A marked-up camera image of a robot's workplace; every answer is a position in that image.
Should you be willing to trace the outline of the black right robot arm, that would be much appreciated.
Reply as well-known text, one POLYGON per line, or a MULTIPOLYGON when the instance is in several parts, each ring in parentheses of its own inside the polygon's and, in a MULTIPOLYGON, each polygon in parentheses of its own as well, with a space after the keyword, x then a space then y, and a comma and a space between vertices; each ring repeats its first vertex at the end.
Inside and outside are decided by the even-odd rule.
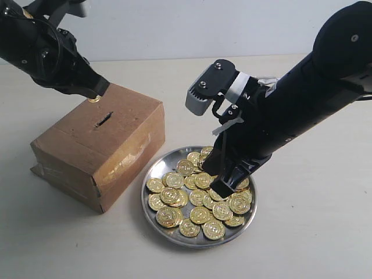
POLYGON ((250 79, 223 122, 239 121, 217 137, 203 169, 221 197, 272 154, 357 100, 371 97, 371 3, 359 1, 333 14, 313 50, 274 85, 250 79))

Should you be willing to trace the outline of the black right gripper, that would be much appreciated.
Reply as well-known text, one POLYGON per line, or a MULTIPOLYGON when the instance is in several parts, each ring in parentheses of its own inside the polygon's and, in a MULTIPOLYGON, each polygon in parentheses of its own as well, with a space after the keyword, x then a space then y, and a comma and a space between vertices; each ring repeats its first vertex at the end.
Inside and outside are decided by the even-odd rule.
POLYGON ((272 156, 273 152, 285 145, 288 136, 271 116, 273 110, 264 110, 266 85, 249 83, 237 109, 231 106, 233 115, 224 112, 220 123, 239 119, 221 132, 214 148, 202 164, 205 172, 217 178, 210 188, 221 198, 242 191, 251 185, 251 175, 272 156))

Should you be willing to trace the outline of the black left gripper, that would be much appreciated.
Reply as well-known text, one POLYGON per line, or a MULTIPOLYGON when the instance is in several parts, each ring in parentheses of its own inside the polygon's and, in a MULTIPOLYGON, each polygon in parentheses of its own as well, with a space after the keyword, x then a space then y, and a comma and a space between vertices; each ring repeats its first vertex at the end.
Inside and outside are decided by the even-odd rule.
POLYGON ((65 15, 86 17, 86 1, 32 1, 17 6, 17 68, 44 88, 88 99, 104 96, 110 82, 91 68, 76 38, 59 28, 65 15))

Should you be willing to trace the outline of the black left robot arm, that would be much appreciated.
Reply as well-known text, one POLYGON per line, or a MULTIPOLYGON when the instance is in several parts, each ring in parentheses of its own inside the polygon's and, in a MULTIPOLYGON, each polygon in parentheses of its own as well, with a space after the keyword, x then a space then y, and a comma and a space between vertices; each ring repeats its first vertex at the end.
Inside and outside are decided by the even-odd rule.
POLYGON ((110 83, 79 54, 74 35, 59 28, 65 15, 87 12, 87 1, 1 1, 1 59, 41 87, 99 99, 110 83))

